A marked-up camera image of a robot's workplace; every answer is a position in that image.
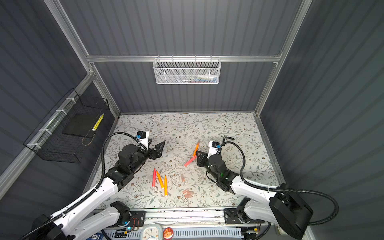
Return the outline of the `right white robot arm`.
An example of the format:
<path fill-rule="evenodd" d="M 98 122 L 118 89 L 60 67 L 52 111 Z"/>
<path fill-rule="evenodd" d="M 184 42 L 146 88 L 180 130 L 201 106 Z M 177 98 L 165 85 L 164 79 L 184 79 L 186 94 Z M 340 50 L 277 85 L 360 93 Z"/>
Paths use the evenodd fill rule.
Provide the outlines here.
<path fill-rule="evenodd" d="M 236 207 L 236 221 L 244 224 L 259 220 L 269 222 L 278 225 L 292 238 L 303 238 L 313 210 L 297 193 L 273 192 L 275 187 L 266 190 L 253 188 L 226 167 L 220 153 L 197 151 L 196 155 L 197 166 L 204 167 L 221 190 L 244 197 Z"/>

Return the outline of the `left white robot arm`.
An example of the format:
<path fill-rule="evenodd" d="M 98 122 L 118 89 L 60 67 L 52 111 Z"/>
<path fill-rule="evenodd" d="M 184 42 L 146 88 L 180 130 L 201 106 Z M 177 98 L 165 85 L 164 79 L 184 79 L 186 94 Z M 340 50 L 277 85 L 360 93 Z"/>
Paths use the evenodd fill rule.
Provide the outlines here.
<path fill-rule="evenodd" d="M 150 141 L 139 140 L 129 144 L 119 152 L 119 160 L 102 179 L 88 192 L 63 209 L 50 216 L 41 215 L 33 222 L 31 231 L 23 239 L 28 240 L 85 240 L 105 228 L 118 225 L 131 228 L 136 224 L 130 208 L 115 201 L 98 214 L 89 214 L 109 197 L 122 190 L 148 159 L 156 160 L 162 156 L 165 142 L 153 149 Z"/>

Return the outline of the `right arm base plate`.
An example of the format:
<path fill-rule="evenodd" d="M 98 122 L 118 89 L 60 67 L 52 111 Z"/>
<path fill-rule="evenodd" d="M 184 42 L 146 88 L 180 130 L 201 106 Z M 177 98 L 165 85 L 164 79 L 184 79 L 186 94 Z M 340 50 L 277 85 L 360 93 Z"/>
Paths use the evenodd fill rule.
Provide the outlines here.
<path fill-rule="evenodd" d="M 224 219 L 227 225 L 239 225 L 239 224 L 254 224 L 260 225 L 264 224 L 264 220 L 251 220 L 245 214 L 242 214 L 243 217 L 239 217 L 238 211 L 236 208 L 226 208 L 223 209 Z"/>

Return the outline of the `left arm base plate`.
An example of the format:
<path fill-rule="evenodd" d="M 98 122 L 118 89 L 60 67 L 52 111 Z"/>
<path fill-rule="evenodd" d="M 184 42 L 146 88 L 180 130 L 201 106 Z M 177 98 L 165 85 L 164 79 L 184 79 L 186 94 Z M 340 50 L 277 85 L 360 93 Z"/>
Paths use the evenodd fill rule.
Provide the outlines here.
<path fill-rule="evenodd" d="M 117 225 L 119 227 L 128 228 L 138 228 L 143 227 L 146 218 L 145 211 L 130 211 L 129 214 L 125 213 L 121 215 L 121 218 L 118 220 Z"/>

